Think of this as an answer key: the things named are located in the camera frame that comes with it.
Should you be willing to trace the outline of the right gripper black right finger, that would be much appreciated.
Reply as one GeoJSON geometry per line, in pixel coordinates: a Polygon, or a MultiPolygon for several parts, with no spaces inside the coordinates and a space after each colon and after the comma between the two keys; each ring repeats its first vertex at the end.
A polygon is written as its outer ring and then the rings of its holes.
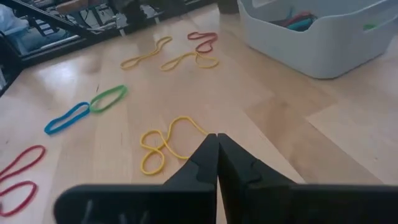
{"type": "Polygon", "coordinates": [[[397,223],[395,185],[298,184],[219,134],[228,223],[397,223]]]}

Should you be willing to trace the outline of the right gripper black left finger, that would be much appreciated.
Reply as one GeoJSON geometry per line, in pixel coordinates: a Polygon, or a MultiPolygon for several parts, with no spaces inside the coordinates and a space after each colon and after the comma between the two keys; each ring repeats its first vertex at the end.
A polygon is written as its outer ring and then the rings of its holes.
{"type": "Polygon", "coordinates": [[[218,138],[209,134],[163,184],[85,184],[55,201],[57,223],[215,223],[218,138]]]}

